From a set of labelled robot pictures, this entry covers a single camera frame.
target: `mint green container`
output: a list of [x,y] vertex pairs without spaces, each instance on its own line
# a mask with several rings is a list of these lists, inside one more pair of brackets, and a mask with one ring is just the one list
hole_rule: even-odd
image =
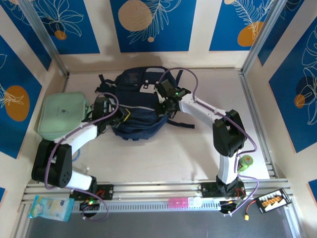
[[50,95],[43,103],[38,133],[55,140],[78,127],[88,112],[89,103],[82,92]]

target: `beige circle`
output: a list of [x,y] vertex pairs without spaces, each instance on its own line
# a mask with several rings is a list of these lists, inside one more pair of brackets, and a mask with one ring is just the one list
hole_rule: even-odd
[[125,2],[118,12],[121,25],[128,31],[142,31],[152,23],[152,13],[140,0]]
[[9,1],[15,5],[19,5],[18,0],[9,0]]
[[154,38],[153,38],[152,36],[148,38],[148,42],[151,43],[151,42],[153,42],[153,41],[154,41]]
[[224,0],[224,3],[225,4],[233,4],[234,1],[236,1],[236,0]]

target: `orange circle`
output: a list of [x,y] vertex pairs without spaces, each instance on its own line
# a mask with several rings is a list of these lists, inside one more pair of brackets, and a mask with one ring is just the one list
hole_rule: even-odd
[[54,35],[56,36],[56,38],[58,38],[61,41],[66,40],[67,38],[66,33],[60,30],[55,31]]
[[256,39],[263,22],[257,21],[252,25],[246,26],[243,28],[238,36],[238,44],[243,47],[248,47],[253,45],[254,40]]
[[297,95],[294,103],[296,107],[302,108],[305,105],[305,97],[302,94]]
[[150,42],[150,43],[151,43],[151,42],[154,42],[154,37],[149,37],[149,38],[148,38],[148,42]]
[[7,99],[5,110],[8,116],[15,121],[24,121],[30,110],[30,99],[25,89],[17,85],[11,86],[4,97]]
[[142,31],[152,23],[149,7],[140,0],[126,1],[118,12],[120,24],[128,31]]
[[15,5],[19,5],[17,0],[9,0],[11,3],[15,4]]

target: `gray floor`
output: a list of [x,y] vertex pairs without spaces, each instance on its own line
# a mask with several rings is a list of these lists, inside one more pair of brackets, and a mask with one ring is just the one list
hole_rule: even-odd
[[290,238],[283,208],[261,214],[254,204],[233,217],[220,212],[112,213],[105,222],[72,214],[68,223],[34,218],[27,238]]

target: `wire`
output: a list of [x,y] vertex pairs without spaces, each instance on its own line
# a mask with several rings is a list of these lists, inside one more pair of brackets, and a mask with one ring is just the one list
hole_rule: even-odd
[[85,210],[87,210],[87,209],[89,208],[89,206],[85,207],[85,208],[81,211],[81,215],[83,216],[83,219],[84,219],[84,220],[88,220],[88,221],[92,221],[92,222],[102,222],[102,221],[104,221],[105,219],[108,218],[108,216],[109,216],[109,206],[108,206],[108,204],[107,204],[105,201],[103,201],[100,197],[98,197],[97,195],[95,195],[95,194],[93,194],[93,193],[91,193],[91,192],[84,191],[84,190],[81,190],[81,189],[74,189],[74,191],[77,191],[77,192],[81,192],[81,193],[85,193],[85,194],[87,194],[87,195],[90,195],[90,196],[92,196],[92,197],[98,199],[100,202],[102,202],[102,203],[105,205],[105,207],[106,207],[107,214],[106,214],[103,218],[100,218],[100,219],[90,219],[89,217],[85,217],[84,212],[85,212]]
[[237,192],[237,198],[240,197],[240,194],[239,194],[239,190],[236,188],[236,192]]
[[256,202],[256,201],[254,200],[254,201],[252,201],[252,202],[249,203],[249,205],[247,206],[247,209],[246,209],[246,215],[248,214],[249,207],[250,207],[253,203],[255,203],[255,202]]
[[[195,95],[196,95],[196,91],[197,91],[197,88],[198,88],[198,77],[197,77],[197,75],[196,75],[193,71],[191,71],[190,69],[183,68],[183,67],[170,68],[170,69],[166,70],[166,71],[162,74],[162,76],[161,76],[160,79],[159,79],[159,82],[161,82],[161,81],[163,80],[164,76],[165,76],[168,72],[170,72],[171,70],[174,70],[174,69],[182,69],[182,70],[188,71],[188,72],[190,72],[190,73],[194,76],[194,78],[195,78],[195,80],[196,80],[196,85],[195,85],[195,88],[194,88],[194,91],[193,91],[193,100],[194,100],[194,102],[196,102],[198,105],[200,105],[200,106],[202,106],[202,107],[204,107],[204,108],[206,108],[206,109],[212,111],[212,112],[215,113],[216,115],[218,115],[218,116],[220,116],[220,117],[226,119],[228,122],[230,122],[232,125],[234,125],[242,134],[244,134],[245,137],[246,137],[247,139],[249,139],[250,142],[252,143],[252,145],[253,145],[253,147],[254,147],[253,150],[243,151],[243,152],[240,152],[240,153],[237,153],[237,154],[236,154],[235,163],[234,163],[234,172],[237,173],[238,160],[239,160],[240,156],[241,156],[242,154],[256,152],[256,151],[258,150],[258,147],[257,147],[256,143],[255,143],[254,140],[247,134],[247,132],[246,132],[243,128],[241,128],[237,123],[235,123],[232,119],[230,119],[230,118],[227,117],[226,115],[223,115],[222,113],[216,111],[215,109],[209,107],[208,105],[206,105],[206,104],[200,102],[200,101],[196,98]],[[246,198],[246,200],[245,200],[239,207],[237,207],[237,208],[236,208],[234,211],[232,211],[230,214],[225,214],[225,216],[227,216],[227,215],[232,215],[233,213],[235,213],[236,211],[238,211],[238,210],[256,193],[256,191],[258,190],[258,188],[259,188],[259,186],[260,186],[260,181],[259,181],[257,178],[249,177],[249,176],[242,176],[242,175],[237,175],[237,176],[240,177],[240,178],[245,178],[245,179],[253,179],[253,180],[255,180],[255,181],[257,182],[257,186],[255,187],[255,189],[253,190],[253,192]]]
[[245,192],[245,191],[243,191],[242,189],[240,189],[240,188],[236,188],[236,190],[237,190],[237,191],[241,191],[241,192],[243,193],[243,195],[246,195],[246,192]]
[[[102,120],[105,120],[105,119],[107,119],[107,118],[113,116],[113,115],[116,113],[116,111],[118,110],[118,108],[119,108],[119,100],[118,100],[118,98],[117,98],[115,95],[113,95],[113,94],[111,94],[111,93],[101,93],[101,94],[99,94],[99,95],[97,96],[97,98],[98,98],[99,96],[101,96],[101,95],[103,95],[103,96],[104,96],[104,95],[109,95],[109,96],[113,97],[113,98],[115,99],[115,104],[116,104],[115,109],[114,109],[109,115],[107,115],[107,116],[104,116],[104,117],[102,117],[102,118],[96,119],[96,120],[94,120],[94,121],[91,121],[91,122],[89,122],[89,123],[83,125],[83,126],[80,126],[80,127],[76,128],[75,130],[73,130],[73,131],[71,131],[70,133],[68,133],[65,137],[63,137],[58,143],[56,143],[55,147],[53,148],[53,150],[52,150],[52,152],[51,152],[51,154],[50,154],[50,156],[49,156],[48,164],[47,164],[46,170],[45,170],[44,186],[45,186],[46,189],[50,190],[50,189],[55,188],[54,186],[49,186],[49,184],[48,184],[48,178],[49,178],[49,171],[50,171],[52,159],[53,159],[53,157],[54,157],[54,154],[55,154],[55,152],[56,152],[56,149],[60,146],[60,144],[61,144],[62,142],[64,142],[66,139],[68,139],[69,137],[71,137],[72,135],[74,135],[75,133],[77,133],[78,131],[80,131],[81,129],[84,129],[84,128],[86,128],[86,127],[92,125],[92,124],[95,124],[95,123],[97,123],[97,122],[100,122],[100,121],[102,121]],[[89,219],[89,221],[100,221],[100,220],[103,221],[104,219],[106,219],[106,218],[108,217],[108,213],[109,213],[108,205],[107,205],[106,202],[104,202],[100,197],[94,195],[93,193],[90,193],[90,192],[88,192],[88,191],[84,191],[84,190],[81,190],[81,189],[74,189],[74,190],[76,190],[76,191],[78,191],[78,192],[81,192],[81,193],[85,193],[85,194],[87,194],[87,195],[89,195],[89,196],[93,196],[93,197],[95,197],[96,199],[98,199],[99,201],[101,201],[101,202],[106,206],[107,214],[106,214],[106,216],[105,216],[103,219],[98,219],[98,220]]]

